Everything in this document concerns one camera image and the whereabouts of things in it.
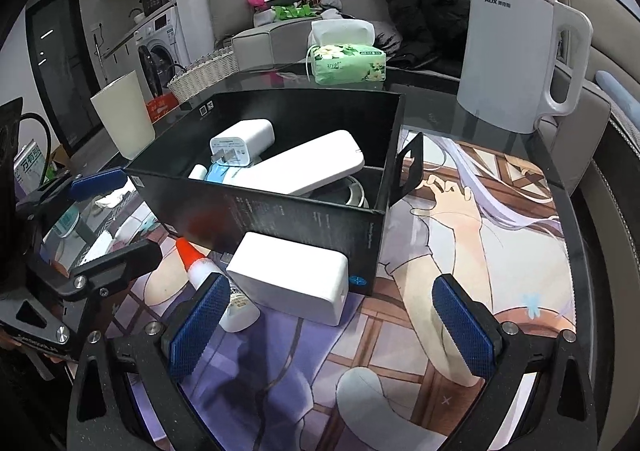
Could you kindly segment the person's left hand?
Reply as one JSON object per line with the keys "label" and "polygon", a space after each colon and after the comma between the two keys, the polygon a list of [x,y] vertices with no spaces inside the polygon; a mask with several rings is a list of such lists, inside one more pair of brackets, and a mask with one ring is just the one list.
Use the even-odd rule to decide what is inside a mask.
{"label": "person's left hand", "polygon": [[[6,350],[20,349],[22,344],[19,341],[15,341],[11,336],[6,334],[3,330],[0,331],[0,347]],[[53,363],[63,362],[63,359],[57,356],[49,355],[48,353],[43,353],[40,350],[35,350],[35,353],[38,353],[40,357],[47,357]]]}

